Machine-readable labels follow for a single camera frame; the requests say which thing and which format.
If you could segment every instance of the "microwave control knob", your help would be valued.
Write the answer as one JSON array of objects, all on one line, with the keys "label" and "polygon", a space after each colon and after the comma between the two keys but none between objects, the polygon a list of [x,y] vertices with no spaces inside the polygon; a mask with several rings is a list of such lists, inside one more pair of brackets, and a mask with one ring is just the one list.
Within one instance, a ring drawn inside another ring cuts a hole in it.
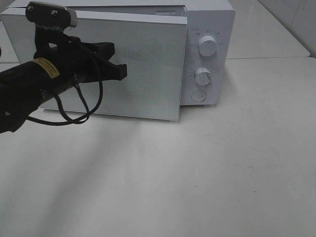
[{"label": "microwave control knob", "polygon": [[212,75],[207,68],[199,68],[194,73],[194,80],[198,85],[209,85],[212,84]]},{"label": "microwave control knob", "polygon": [[217,39],[213,36],[203,36],[198,41],[199,53],[204,57],[210,57],[217,51]]}]

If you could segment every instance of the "white wall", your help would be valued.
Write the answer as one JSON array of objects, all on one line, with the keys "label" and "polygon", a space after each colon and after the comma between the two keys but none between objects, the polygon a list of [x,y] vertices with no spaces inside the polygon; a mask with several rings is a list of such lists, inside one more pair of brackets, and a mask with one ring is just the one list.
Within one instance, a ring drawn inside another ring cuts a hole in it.
[{"label": "white wall", "polygon": [[316,0],[259,0],[316,57]]}]

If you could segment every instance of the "white microwave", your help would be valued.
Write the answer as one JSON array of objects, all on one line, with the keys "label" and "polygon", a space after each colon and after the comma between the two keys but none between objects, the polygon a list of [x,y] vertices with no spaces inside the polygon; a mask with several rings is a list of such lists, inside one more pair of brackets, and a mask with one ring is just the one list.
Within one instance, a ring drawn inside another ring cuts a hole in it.
[{"label": "white microwave", "polygon": [[[110,60],[127,64],[127,78],[105,81],[96,113],[179,119],[180,105],[216,104],[235,11],[227,0],[42,0],[76,10],[78,26],[65,30],[83,42],[113,42]],[[29,0],[17,0],[1,19],[20,63],[33,59],[35,25]],[[97,83],[82,84],[90,107]],[[85,111],[74,90],[61,95],[68,111]],[[57,109],[51,100],[42,105]]]}]

